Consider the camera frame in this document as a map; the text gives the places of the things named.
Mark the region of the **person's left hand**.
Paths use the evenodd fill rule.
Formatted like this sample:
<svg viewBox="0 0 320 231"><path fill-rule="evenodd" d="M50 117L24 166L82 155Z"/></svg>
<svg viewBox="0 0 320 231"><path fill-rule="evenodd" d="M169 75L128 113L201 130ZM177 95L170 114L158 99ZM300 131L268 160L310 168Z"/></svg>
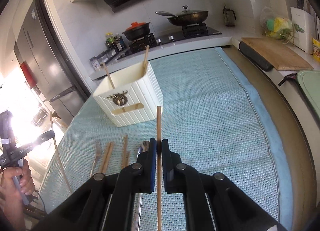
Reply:
<svg viewBox="0 0 320 231"><path fill-rule="evenodd" d="M25 230L24 203L21 194L31 195L34 190L34 180L26 159L23 160L22 168L9 167L3 171L1 194L4 198L1 199L1 210L14 230Z"/></svg>

